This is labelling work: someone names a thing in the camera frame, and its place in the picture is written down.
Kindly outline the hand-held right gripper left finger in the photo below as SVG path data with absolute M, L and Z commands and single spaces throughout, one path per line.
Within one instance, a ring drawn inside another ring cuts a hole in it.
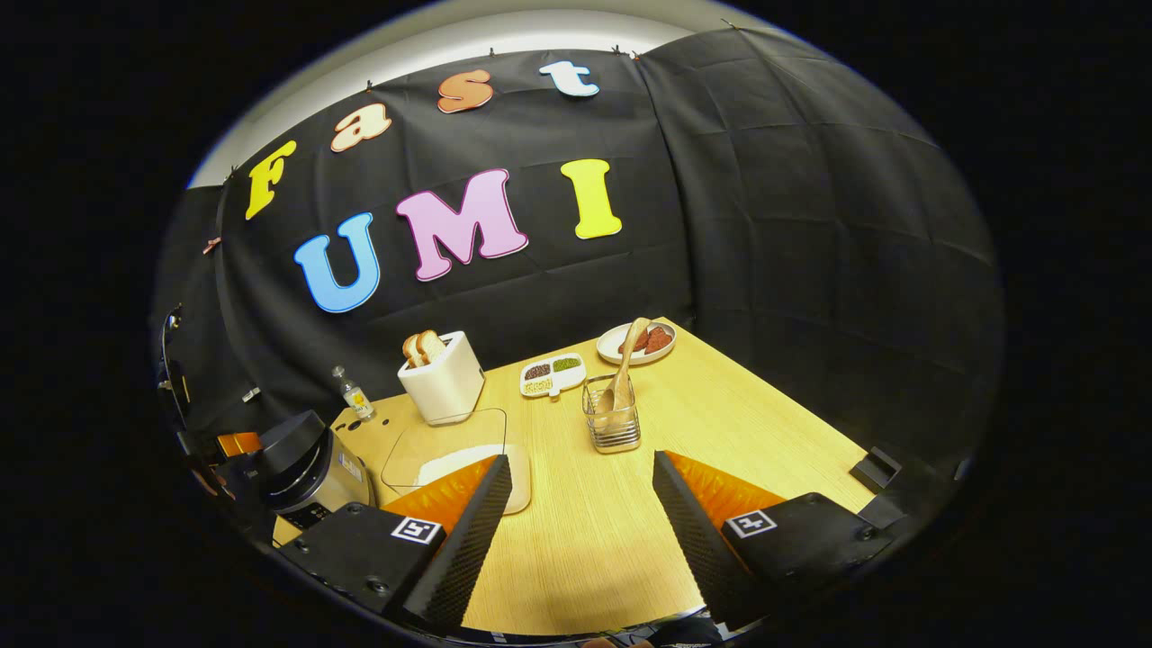
M 276 553 L 362 615 L 455 631 L 511 490 L 508 455 L 487 455 L 385 508 L 346 504 Z

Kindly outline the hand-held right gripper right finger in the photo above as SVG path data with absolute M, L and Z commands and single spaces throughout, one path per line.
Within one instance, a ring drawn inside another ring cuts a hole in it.
M 670 451 L 654 453 L 652 488 L 705 606 L 732 630 L 823 598 L 896 544 L 823 493 L 782 498 Z

